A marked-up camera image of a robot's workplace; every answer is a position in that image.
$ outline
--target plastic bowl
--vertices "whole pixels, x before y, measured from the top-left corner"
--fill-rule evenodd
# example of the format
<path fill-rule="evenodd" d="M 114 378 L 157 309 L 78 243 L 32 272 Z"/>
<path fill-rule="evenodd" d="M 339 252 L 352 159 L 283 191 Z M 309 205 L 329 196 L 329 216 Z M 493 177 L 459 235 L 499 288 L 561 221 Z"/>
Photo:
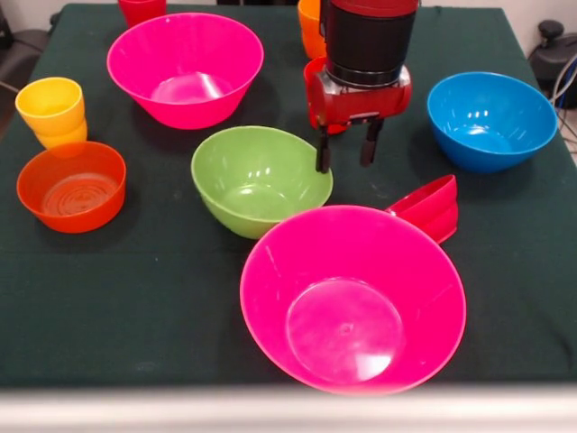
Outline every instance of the plastic bowl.
<path fill-rule="evenodd" d="M 178 129 L 223 122 L 261 70 L 264 50 L 245 25 L 215 14 L 169 14 L 113 43 L 112 80 L 156 120 Z"/>
<path fill-rule="evenodd" d="M 447 364 L 465 327 L 463 286 L 444 251 L 370 207 L 322 207 L 274 227 L 252 249 L 240 295 L 272 362 L 340 394 L 418 386 Z"/>
<path fill-rule="evenodd" d="M 202 142 L 191 170 L 215 218 L 240 236 L 258 239 L 283 219 L 328 200 L 333 174 L 316 172 L 315 161 L 315 148 L 295 135 L 238 126 Z"/>
<path fill-rule="evenodd" d="M 105 144 L 66 143 L 36 155 L 20 172 L 18 198 L 46 226 L 84 233 L 112 220 L 124 203 L 126 166 Z"/>
<path fill-rule="evenodd" d="M 299 0 L 298 23 L 305 53 L 311 60 L 326 56 L 325 38 L 320 34 L 320 0 Z"/>
<path fill-rule="evenodd" d="M 554 108 L 537 89 L 489 72 L 444 79 L 431 90 L 427 109 L 447 157 L 462 169 L 479 173 L 527 160 L 557 131 Z"/>

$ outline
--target black cable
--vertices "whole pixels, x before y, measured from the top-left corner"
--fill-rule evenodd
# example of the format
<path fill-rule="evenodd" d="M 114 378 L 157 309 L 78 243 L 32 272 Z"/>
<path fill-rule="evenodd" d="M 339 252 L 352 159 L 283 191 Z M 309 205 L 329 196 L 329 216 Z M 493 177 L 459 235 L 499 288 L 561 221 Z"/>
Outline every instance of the black cable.
<path fill-rule="evenodd" d="M 29 43 L 29 42 L 27 42 L 27 41 L 23 41 L 22 39 L 15 39 L 15 38 L 14 38 L 14 42 L 18 42 L 18 43 L 21 43 L 22 45 L 26 45 L 27 47 L 30 47 L 30 48 L 32 48 L 33 50 L 36 50 L 36 51 L 38 51 L 38 52 L 43 52 L 43 51 L 44 51 L 44 49 L 42 49 L 42 48 L 40 48 L 40 47 L 37 47 L 37 46 L 34 45 L 33 43 Z"/>
<path fill-rule="evenodd" d="M 557 117 L 559 117 L 559 120 L 562 123 L 562 127 L 559 129 L 559 131 L 561 132 L 563 130 L 563 128 L 567 128 L 569 130 L 569 132 L 572 134 L 573 137 L 575 137 L 577 139 L 577 131 L 575 131 L 573 128 L 571 128 L 571 126 L 567 123 L 567 109 L 564 110 L 564 116 L 561 117 L 558 113 L 557 113 Z"/>

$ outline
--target bowl rim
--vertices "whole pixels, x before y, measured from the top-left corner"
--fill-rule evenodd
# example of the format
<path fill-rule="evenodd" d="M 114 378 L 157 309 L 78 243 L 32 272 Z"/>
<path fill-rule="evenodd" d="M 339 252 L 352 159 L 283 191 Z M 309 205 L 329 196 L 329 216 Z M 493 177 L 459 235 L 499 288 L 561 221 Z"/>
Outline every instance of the bowl rim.
<path fill-rule="evenodd" d="M 543 101 L 546 102 L 546 105 L 549 106 L 549 114 L 552 116 L 552 118 L 554 119 L 554 121 L 551 123 L 551 132 L 548 134 L 546 140 L 543 140 L 540 144 L 527 148 L 523 151 L 511 151 L 511 152 L 495 152 L 495 151 L 490 151 L 490 150 L 485 150 L 485 149 L 479 149 L 478 147 L 473 147 L 470 146 L 467 143 L 464 143 L 461 140 L 455 139 L 453 138 L 450 134 L 446 133 L 443 128 L 441 128 L 440 124 L 436 121 L 435 117 L 432 115 L 431 112 L 431 100 L 434 97 L 434 93 L 436 92 L 436 90 L 443 85 L 444 83 L 454 80 L 454 79 L 458 79 L 461 77 L 466 77 L 466 76 L 471 76 L 471 75 L 476 75 L 476 76 L 484 76 L 484 77 L 496 77 L 496 78 L 500 78 L 500 79 L 504 79 L 506 81 L 511 81 L 514 83 L 519 84 L 520 86 L 522 86 L 523 88 L 526 88 L 527 90 L 529 90 L 530 92 L 532 92 L 534 95 L 536 95 L 537 97 L 541 98 Z M 426 111 L 428 113 L 428 117 L 431 120 L 431 122 L 433 123 L 433 125 L 441 132 L 443 132 L 443 134 L 445 134 L 447 137 L 451 138 L 451 140 L 459 143 L 462 147 L 466 147 L 467 149 L 471 149 L 472 151 L 476 151 L 476 152 L 480 152 L 480 153 L 484 153 L 487 155 L 500 155 L 500 156 L 514 156 L 514 155 L 525 155 L 531 152 L 536 152 L 540 149 L 542 149 L 543 147 L 547 146 L 547 144 L 549 144 L 554 137 L 557 134 L 557 130 L 558 130 L 558 125 L 557 125 L 557 113 L 555 112 L 555 109 L 553 107 L 553 105 L 549 102 L 549 100 L 539 91 L 537 90 L 535 87 L 531 86 L 530 84 L 526 83 L 525 81 L 519 79 L 519 78 L 514 78 L 511 77 L 509 75 L 505 75 L 505 74 L 500 74 L 498 72 L 488 72 L 488 71 L 469 71 L 469 72 L 461 72 L 458 74 L 454 74 L 451 75 L 449 77 L 443 78 L 441 81 L 439 81 L 438 83 L 436 83 L 433 88 L 431 88 L 431 90 L 429 91 L 428 97 L 426 99 Z"/>
<path fill-rule="evenodd" d="M 223 206 L 217 200 L 212 198 L 212 196 L 207 194 L 205 189 L 198 182 L 198 177 L 197 177 L 196 170 L 195 170 L 195 166 L 196 166 L 196 163 L 198 161 L 198 151 L 202 147 L 207 147 L 208 145 L 210 145 L 210 141 L 212 141 L 212 139 L 214 139 L 218 135 L 229 134 L 231 132 L 238 131 L 241 129 L 243 129 L 243 130 L 255 129 L 255 130 L 259 130 L 259 131 L 269 131 L 269 132 L 274 132 L 275 134 L 286 135 L 290 138 L 293 138 L 296 142 L 300 143 L 300 145 L 303 145 L 303 147 L 306 146 L 307 148 L 310 148 L 311 151 L 315 150 L 315 147 L 312 144 L 310 144 L 309 142 L 303 140 L 302 138 L 300 138 L 294 134 L 288 133 L 288 132 L 283 131 L 283 130 L 278 129 L 278 128 L 272 128 L 269 126 L 260 126 L 260 125 L 256 125 L 256 124 L 233 126 L 231 128 L 223 129 L 217 133 L 214 133 L 214 134 L 208 136 L 205 140 L 203 140 L 203 142 L 201 144 L 198 145 L 198 147 L 195 149 L 194 154 L 192 155 L 192 160 L 190 161 L 190 171 L 192 173 L 192 180 L 194 181 L 195 186 L 197 187 L 198 192 L 200 193 L 201 197 L 206 199 L 212 206 L 217 207 L 218 209 L 226 212 L 229 215 L 232 215 L 233 217 L 249 220 L 249 221 L 252 221 L 255 223 L 275 224 L 276 225 L 276 224 L 280 223 L 281 221 L 286 220 L 286 218 L 281 218 L 281 219 L 257 218 L 257 217 L 247 216 L 247 215 L 241 214 L 239 212 L 236 212 L 236 211 L 230 209 L 229 207 Z M 326 189 L 326 192 L 323 195 L 323 199 L 319 200 L 319 204 L 314 208 L 323 206 L 324 203 L 326 203 L 326 201 L 331 197 L 331 194 L 333 193 L 333 187 L 334 187 L 333 171 L 331 169 L 329 169 L 329 171 L 326 173 L 326 175 L 328 175 L 328 179 L 329 179 L 328 188 Z"/>
<path fill-rule="evenodd" d="M 386 388 L 383 389 L 383 388 L 376 387 L 374 390 L 373 389 L 368 389 L 368 390 L 359 389 L 356 387 L 355 384 L 353 384 L 351 386 L 335 385 L 334 388 L 331 387 L 330 385 L 329 386 L 317 385 L 317 384 L 314 384 L 314 383 L 308 381 L 307 379 L 302 378 L 299 374 L 293 374 L 288 368 L 286 368 L 281 362 L 279 362 L 274 356 L 272 356 L 270 354 L 270 352 L 267 350 L 267 348 L 261 343 L 261 340 L 259 339 L 257 333 L 254 331 L 254 328 L 251 326 L 250 320 L 248 319 L 247 312 L 246 312 L 246 302 L 247 302 L 247 299 L 246 299 L 246 279 L 247 279 L 248 269 L 251 266 L 251 263 L 254 260 L 254 256 L 256 254 L 256 251 L 259 249 L 259 247 L 261 247 L 261 246 L 264 247 L 265 245 L 267 245 L 267 243 L 269 242 L 269 238 L 271 236 L 274 236 L 274 234 L 277 231 L 282 230 L 286 224 L 289 224 L 291 221 L 293 221 L 295 219 L 306 218 L 311 213 L 316 213 L 316 212 L 330 213 L 330 212 L 333 212 L 334 210 L 339 210 L 339 209 L 341 209 L 341 210 L 354 210 L 355 212 L 364 212 L 367 214 L 368 213 L 374 213 L 374 214 L 379 213 L 379 214 L 384 214 L 383 218 L 393 218 L 395 221 L 397 221 L 396 224 L 400 224 L 402 226 L 405 226 L 405 228 L 407 230 L 419 233 L 419 235 L 421 235 L 426 241 L 428 241 L 431 245 L 433 245 L 435 247 L 437 252 L 439 252 L 443 256 L 444 260 L 451 267 L 451 271 L 452 271 L 453 276 L 455 277 L 455 281 L 457 283 L 457 289 L 459 290 L 459 293 L 461 295 L 460 298 L 461 298 L 462 306 L 463 306 L 462 307 L 463 321 L 461 323 L 461 326 L 460 326 L 460 329 L 458 332 L 458 336 L 455 339 L 453 348 L 447 352 L 447 355 L 444 358 L 444 360 L 441 363 L 439 363 L 439 365 L 435 369 L 433 369 L 431 371 L 431 373 L 422 377 L 418 381 L 414 381 L 414 382 L 407 384 L 405 386 L 399 386 L 398 388 L 392 387 L 392 389 L 386 389 Z M 431 237 L 426 235 L 424 232 L 422 232 L 416 226 L 413 226 L 412 224 L 410 224 L 408 221 L 405 221 L 404 219 L 399 218 L 397 216 L 393 216 L 393 215 L 391 215 L 385 211 L 382 211 L 380 209 L 377 209 L 374 207 L 360 206 L 360 205 L 331 205 L 331 206 L 319 207 L 316 209 L 309 209 L 305 212 L 301 212 L 301 213 L 296 214 L 290 218 L 287 218 L 284 221 L 282 221 L 281 223 L 274 226 L 271 230 L 269 230 L 266 234 L 264 234 L 264 236 L 261 239 L 259 239 L 256 242 L 254 247 L 251 249 L 251 252 L 249 253 L 246 261 L 244 262 L 243 272 L 241 273 L 241 279 L 240 279 L 240 285 L 239 285 L 239 295 L 240 295 L 241 312 L 243 313 L 244 324 L 248 328 L 249 333 L 251 334 L 251 337 L 254 340 L 254 342 L 256 343 L 256 345 L 267 356 L 267 358 L 269 358 L 269 360 L 271 362 L 273 362 L 275 365 L 277 365 L 277 367 L 282 372 L 286 373 L 288 376 L 292 377 L 293 379 L 296 379 L 299 382 L 304 383 L 306 386 L 309 386 L 311 388 L 314 388 L 314 389 L 317 389 L 320 391 L 324 391 L 324 392 L 331 392 L 333 394 L 341 394 L 341 395 L 348 395 L 348 396 L 352 396 L 352 395 L 369 396 L 369 395 L 385 395 L 385 394 L 391 395 L 391 394 L 397 394 L 400 392 L 405 392 L 405 391 L 411 390 L 413 388 L 416 388 L 419 385 L 422 385 L 423 383 L 429 381 L 431 378 L 435 377 L 439 372 L 441 372 L 441 370 L 443 370 L 449 364 L 449 362 L 451 361 L 451 359 L 454 357 L 457 350 L 461 346 L 461 343 L 463 341 L 465 328 L 467 326 L 467 294 L 465 293 L 465 289 L 463 286 L 463 280 L 461 279 L 461 275 L 459 274 L 455 264 L 453 263 L 453 261 L 451 260 L 451 258 L 447 254 L 447 252 L 437 242 L 435 242 Z"/>
<path fill-rule="evenodd" d="M 104 144 L 101 142 L 91 142 L 91 141 L 84 141 L 84 142 L 72 142 L 72 143 L 64 143 L 64 144 L 60 144 L 58 146 L 55 146 L 57 148 L 60 148 L 62 146 L 75 146 L 78 144 L 87 144 L 89 146 L 93 146 L 93 147 L 98 147 L 104 151 L 106 151 L 107 153 L 113 154 L 115 156 L 115 158 L 120 162 L 120 166 L 122 167 L 122 171 L 123 171 L 123 176 L 120 180 L 120 182 L 118 183 L 118 187 L 114 190 L 114 193 L 111 194 L 105 201 L 103 201 L 102 203 L 100 203 L 97 206 L 91 207 L 90 209 L 86 209 L 83 210 L 81 212 L 77 212 L 76 214 L 71 214 L 71 215 L 51 215 L 51 214 L 46 214 L 40 210 L 34 209 L 33 207 L 31 207 L 27 200 L 23 199 L 23 194 L 22 194 L 22 179 L 25 176 L 26 171 L 28 170 L 28 168 L 38 159 L 43 158 L 47 153 L 52 153 L 54 152 L 54 148 L 51 149 L 46 149 L 40 153 L 38 153 L 37 155 L 35 155 L 32 159 L 30 159 L 28 162 L 26 162 L 26 164 L 23 166 L 23 168 L 20 170 L 20 173 L 18 174 L 18 180 L 16 181 L 16 193 L 18 194 L 18 199 L 20 200 L 20 202 L 23 204 L 24 207 L 26 207 L 30 212 L 32 212 L 35 216 L 40 217 L 40 218 L 47 218 L 47 219 L 58 219 L 60 221 L 64 221 L 64 220 L 68 220 L 68 219 L 73 219 L 73 218 L 77 218 L 86 214 L 90 214 L 92 212 L 96 212 L 98 209 L 105 207 L 110 200 L 112 200 L 112 198 L 114 196 L 116 196 L 125 186 L 126 184 L 126 162 L 124 161 L 123 155 L 120 154 L 119 151 L 117 151 L 114 147 L 109 146 L 108 144 Z"/>
<path fill-rule="evenodd" d="M 208 100 L 208 101 L 203 101 L 203 102 L 197 102 L 194 103 L 195 106 L 202 106 L 203 104 L 209 104 L 215 100 L 222 100 L 225 97 L 229 97 L 230 95 L 238 92 L 240 89 L 245 88 L 247 86 L 249 86 L 254 79 L 256 78 L 257 75 L 259 75 L 259 73 L 261 72 L 262 69 L 262 65 L 264 64 L 264 47 L 262 46 L 262 41 L 261 39 L 258 37 L 258 35 L 246 24 L 241 23 L 237 20 L 234 20 L 233 18 L 229 18 L 228 16 L 224 16 L 224 15 L 220 15 L 220 14 L 211 14 L 211 13 L 207 13 L 207 12 L 180 12 L 180 13 L 176 13 L 176 14 L 164 14 L 161 16 L 157 16 L 155 18 L 151 18 L 150 20 L 147 21 L 143 21 L 142 23 L 138 23 L 133 27 L 130 27 L 128 29 L 126 29 L 124 32 L 122 32 L 117 38 L 116 40 L 113 42 L 113 44 L 110 46 L 110 48 L 108 49 L 108 53 L 106 54 L 106 69 L 108 70 L 108 75 L 110 76 L 110 78 L 112 79 L 112 81 L 124 92 L 126 92 L 128 95 L 130 95 L 133 98 L 137 98 L 140 99 L 142 101 L 146 101 L 146 102 L 152 102 L 155 104 L 163 104 L 165 106 L 190 106 L 191 104 L 189 102 L 160 102 L 157 101 L 155 99 L 152 99 L 151 97 L 145 97 L 143 95 L 140 95 L 136 92 L 133 92 L 131 90 L 129 90 L 126 86 L 124 86 L 123 84 L 120 83 L 120 81 L 118 80 L 118 78 L 114 75 L 112 68 L 110 66 L 111 64 L 111 57 L 112 57 L 112 53 L 114 52 L 114 50 L 116 49 L 116 45 L 118 43 L 120 43 L 120 41 L 126 37 L 126 35 L 128 35 L 131 32 L 136 32 L 140 27 L 149 25 L 150 23 L 155 23 L 157 21 L 161 21 L 161 20 L 166 20 L 167 17 L 171 18 L 171 17 L 181 17 L 181 16 L 210 16 L 211 18 L 215 18 L 218 20 L 222 20 L 222 21 L 227 21 L 227 22 L 232 22 L 232 23 L 236 23 L 239 26 L 243 27 L 244 30 L 246 30 L 253 38 L 256 42 L 258 42 L 258 46 L 259 46 L 259 65 L 258 68 L 255 69 L 255 71 L 252 73 L 251 77 L 248 78 L 246 80 L 246 82 L 244 84 L 242 84 L 241 86 L 238 86 L 236 88 L 234 88 L 233 90 L 228 91 L 227 93 L 221 95 L 218 99 L 212 99 L 212 100 Z"/>
<path fill-rule="evenodd" d="M 69 107 L 67 107 L 66 109 L 59 111 L 58 113 L 55 113 L 53 115 L 35 115 L 28 110 L 24 110 L 22 107 L 22 104 L 21 104 L 21 100 L 23 98 L 24 93 L 31 91 L 32 88 L 35 88 L 36 86 L 38 86 L 41 83 L 46 82 L 46 81 L 48 81 L 48 82 L 61 81 L 61 82 L 68 83 L 68 84 L 72 85 L 72 87 L 74 89 L 76 89 L 78 91 L 78 97 L 76 98 L 74 103 L 71 104 Z M 18 92 L 18 94 L 16 95 L 15 100 L 14 100 L 14 106 L 16 107 L 16 110 L 18 110 L 18 113 L 20 113 L 20 115 L 22 115 L 22 116 L 26 116 L 26 117 L 29 117 L 31 119 L 51 119 L 52 117 L 62 116 L 62 115 L 69 113 L 70 111 L 73 111 L 74 109 L 76 109 L 78 104 L 80 104 L 82 102 L 83 99 L 84 99 L 84 93 L 82 91 L 82 86 L 80 86 L 77 83 L 77 81 L 75 81 L 72 78 L 68 78 L 68 77 L 53 76 L 53 77 L 44 77 L 44 78 L 35 79 L 34 81 L 28 83 L 26 86 L 21 88 L 20 91 Z"/>

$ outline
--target dark green tablecloth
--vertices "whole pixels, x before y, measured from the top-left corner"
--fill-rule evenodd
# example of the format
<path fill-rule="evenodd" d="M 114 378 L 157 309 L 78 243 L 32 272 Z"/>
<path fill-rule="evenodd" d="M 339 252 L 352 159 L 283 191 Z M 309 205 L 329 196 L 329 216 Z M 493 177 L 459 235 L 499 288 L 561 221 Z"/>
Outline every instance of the dark green tablecloth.
<path fill-rule="evenodd" d="M 77 80 L 90 138 L 118 149 L 128 195 L 108 226 L 62 235 L 18 202 L 19 170 L 40 144 L 17 117 L 0 149 L 0 384 L 291 382 L 259 351 L 241 315 L 238 281 L 253 242 L 205 210 L 189 173 L 196 146 L 237 124 L 316 139 L 301 78 L 307 59 L 294 7 L 173 6 L 248 24 L 266 60 L 236 114 L 182 132 L 152 120 L 108 77 L 108 47 L 124 30 L 115 5 L 69 5 L 32 78 Z M 364 128 L 333 142 L 330 203 L 386 207 L 449 172 L 461 220 L 444 249 L 468 299 L 463 343 L 434 381 L 571 380 L 577 346 L 577 176 L 560 137 L 491 176 L 458 171 L 437 148 L 426 95 L 441 78 L 491 70 L 535 81 L 497 9 L 423 8 L 408 57 L 415 93 L 385 124 L 376 162 L 358 163 Z"/>

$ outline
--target stacked yellow cups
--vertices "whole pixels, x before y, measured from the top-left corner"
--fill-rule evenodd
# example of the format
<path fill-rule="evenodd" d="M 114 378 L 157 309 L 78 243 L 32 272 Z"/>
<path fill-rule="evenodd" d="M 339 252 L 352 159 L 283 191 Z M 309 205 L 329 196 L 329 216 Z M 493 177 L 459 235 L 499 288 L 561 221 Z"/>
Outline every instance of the stacked yellow cups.
<path fill-rule="evenodd" d="M 84 95 L 72 79 L 49 77 L 33 81 L 18 93 L 16 109 L 47 149 L 87 139 Z"/>

